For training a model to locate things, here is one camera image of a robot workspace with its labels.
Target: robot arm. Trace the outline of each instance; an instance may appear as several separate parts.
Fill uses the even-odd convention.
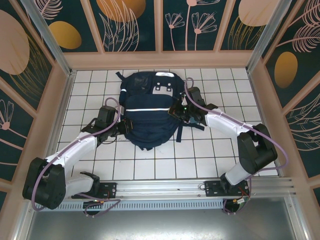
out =
[[[110,198],[109,190],[102,189],[98,176],[81,172],[77,176],[68,177],[73,166],[86,154],[100,146],[108,137],[115,137],[131,131],[132,123],[129,120],[122,120],[115,124],[108,131],[92,136],[90,134],[100,132],[112,124],[116,116],[116,109],[103,106],[99,110],[97,118],[94,118],[86,127],[81,130],[79,136],[70,142],[66,147],[45,159],[35,158],[29,166],[27,177],[24,183],[22,195],[31,200],[34,186],[40,172],[44,167],[59,155],[59,158],[47,169],[41,178],[35,193],[35,202],[49,209],[57,208],[64,198],[79,193],[96,198]]]
[[[239,162],[220,177],[220,185],[225,193],[277,159],[275,146],[270,141],[244,127],[249,126],[270,137],[265,125],[253,126],[240,122],[212,103],[206,105],[198,87],[189,88],[188,93],[195,103],[208,110],[214,110],[215,113],[199,109],[184,95],[184,100],[177,101],[170,109],[169,113],[172,116],[185,122],[201,123],[237,140]]]
[[[183,101],[178,101],[172,106],[169,114],[185,122],[202,123],[205,126],[215,128],[225,133],[231,138],[237,139],[239,162],[220,177],[220,185],[226,194],[238,184],[245,181],[247,177],[255,174],[277,158],[277,152],[271,142],[255,134],[253,131],[244,128],[244,125],[234,123],[232,120],[238,123],[239,121],[230,116],[226,117],[226,114],[218,109],[217,106],[213,104],[206,105],[197,87],[189,88],[188,92],[196,103],[206,109],[214,109],[216,113],[199,109],[185,98]],[[41,178],[35,193],[35,202],[49,209],[55,209],[64,198],[79,193],[85,193],[91,197],[110,197],[108,191],[104,192],[104,190],[102,190],[98,176],[89,172],[81,172],[78,176],[71,178],[68,178],[68,176],[75,163],[77,163],[82,156],[99,147],[108,137],[114,137],[118,134],[125,134],[131,131],[133,127],[132,123],[128,120],[123,120],[102,134],[89,136],[80,140],[84,136],[106,129],[114,121],[115,114],[115,108],[109,106],[101,107],[98,118],[93,119],[83,128],[79,136],[68,146],[48,156],[46,159],[35,158],[29,166],[22,192],[23,197],[31,200],[34,186],[40,172],[63,150],[67,151],[47,169],[44,177]],[[263,124],[249,126],[270,136],[266,126]],[[76,141],[79,141],[79,143],[71,146],[71,144]]]

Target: navy blue backpack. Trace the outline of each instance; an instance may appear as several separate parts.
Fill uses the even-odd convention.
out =
[[[122,118],[132,121],[133,129],[125,138],[142,150],[150,150],[167,142],[176,129],[177,142],[181,142],[182,127],[203,126],[183,123],[168,113],[170,107],[182,98],[185,82],[172,72],[143,71],[122,80],[119,103],[124,107]]]

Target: flower illustration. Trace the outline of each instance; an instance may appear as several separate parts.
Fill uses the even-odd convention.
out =
[[[220,0],[186,0],[186,4],[188,4],[188,12],[186,14],[186,25],[185,25],[185,50],[188,51],[188,23],[189,23],[189,15],[190,8],[197,5],[210,5],[217,4]]]
[[[10,128],[10,122],[11,122],[12,116],[14,114],[14,109],[15,109],[15,105],[12,102],[8,101],[7,105],[6,105],[5,101],[3,99],[0,100],[0,130],[4,130],[4,131],[9,130],[9,131],[13,132],[14,134],[26,139],[27,137],[21,135],[20,133],[12,130]],[[6,141],[6,140],[4,140],[2,138],[0,138],[0,142],[6,144],[8,146],[11,146],[13,148],[16,148],[16,149],[19,149],[19,150],[23,150],[22,147],[20,147],[18,145],[15,145],[15,144],[13,144],[11,142],[8,142],[8,141]],[[4,162],[0,162],[0,164],[3,164],[3,165],[16,165],[15,163],[11,164],[11,163],[4,163]]]
[[[216,19],[215,13],[203,13],[199,18],[199,13],[194,13],[191,16],[192,25],[195,33],[194,50],[197,50],[197,36],[198,34],[210,33],[217,30],[217,25],[214,25]]]
[[[10,128],[10,121],[14,113],[15,105],[8,101],[7,106],[4,100],[0,100],[0,129],[8,130]]]
[[[174,39],[172,36],[172,29],[183,27],[185,25],[185,22],[183,21],[181,13],[179,13],[179,14],[173,13],[172,16],[170,13],[167,13],[165,15],[165,20],[170,28],[171,43],[172,43],[173,51],[175,51],[176,49],[175,49],[175,45],[174,45]]]

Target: reflective stripe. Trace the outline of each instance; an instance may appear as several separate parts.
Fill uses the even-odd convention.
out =
[[[126,109],[127,112],[143,112],[143,111],[169,111],[169,108],[142,108],[142,109]]]

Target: white tile floor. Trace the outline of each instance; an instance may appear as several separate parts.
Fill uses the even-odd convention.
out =
[[[138,72],[132,70],[78,71],[65,114],[57,149],[72,141],[86,124],[97,117],[107,97],[119,98],[120,79]],[[183,80],[192,77],[207,103],[213,103],[232,117],[256,125],[261,122],[255,97],[244,68],[156,69],[178,74]],[[87,171],[109,180],[154,180],[216,178],[239,161],[235,140],[217,129],[205,131],[184,127],[182,141],[177,132],[165,144],[142,151],[123,135],[111,144],[102,144],[74,166],[73,176]],[[263,171],[260,176],[277,176],[276,170]]]

